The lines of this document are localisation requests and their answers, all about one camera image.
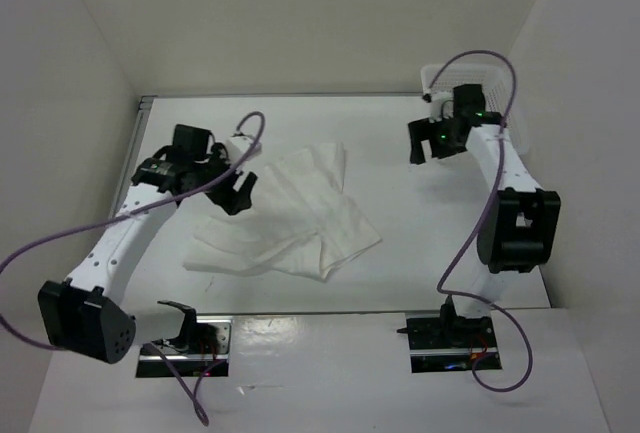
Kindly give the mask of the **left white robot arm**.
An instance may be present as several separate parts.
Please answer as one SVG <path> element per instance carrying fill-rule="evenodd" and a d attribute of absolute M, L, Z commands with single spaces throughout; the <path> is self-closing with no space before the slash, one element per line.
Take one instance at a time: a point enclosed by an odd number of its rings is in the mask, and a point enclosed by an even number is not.
<path fill-rule="evenodd" d="M 183 316 L 149 320 L 121 307 L 125 290 L 156 234 L 189 194 L 204 193 L 229 215 L 251 206 L 257 181 L 243 174 L 242 161 L 258 153 L 259 138 L 241 131 L 224 142 L 211 131 L 178 124 L 170 144 L 135 169 L 118 216 L 89 255 L 62 282 L 47 281 L 38 305 L 50 344 L 107 364 L 124 358 L 132 346 L 156 336 L 180 353 L 198 343 L 193 308 L 171 302 Z"/>

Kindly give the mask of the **white pleated skirt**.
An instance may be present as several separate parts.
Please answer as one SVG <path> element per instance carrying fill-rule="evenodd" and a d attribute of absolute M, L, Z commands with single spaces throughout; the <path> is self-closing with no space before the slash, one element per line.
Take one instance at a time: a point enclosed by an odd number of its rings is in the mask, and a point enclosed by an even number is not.
<path fill-rule="evenodd" d="M 195 228 L 184 268 L 243 277 L 278 271 L 327 281 L 382 240 L 344 192 L 346 160 L 336 142 L 266 164 L 248 210 L 211 214 Z"/>

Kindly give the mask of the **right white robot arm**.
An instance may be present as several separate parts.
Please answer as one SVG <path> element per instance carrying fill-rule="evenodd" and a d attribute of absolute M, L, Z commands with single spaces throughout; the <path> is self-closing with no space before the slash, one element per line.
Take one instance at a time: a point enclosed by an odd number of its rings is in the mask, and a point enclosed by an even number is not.
<path fill-rule="evenodd" d="M 439 337 L 459 346 L 484 331 L 492 304 L 517 278 L 548 262 L 561 200 L 530 175 L 481 85 L 428 89 L 423 99 L 426 117 L 408 125 L 411 163 L 469 153 L 489 188 L 488 204 L 464 243 L 477 252 L 474 281 L 459 295 L 448 291 L 440 308 Z"/>

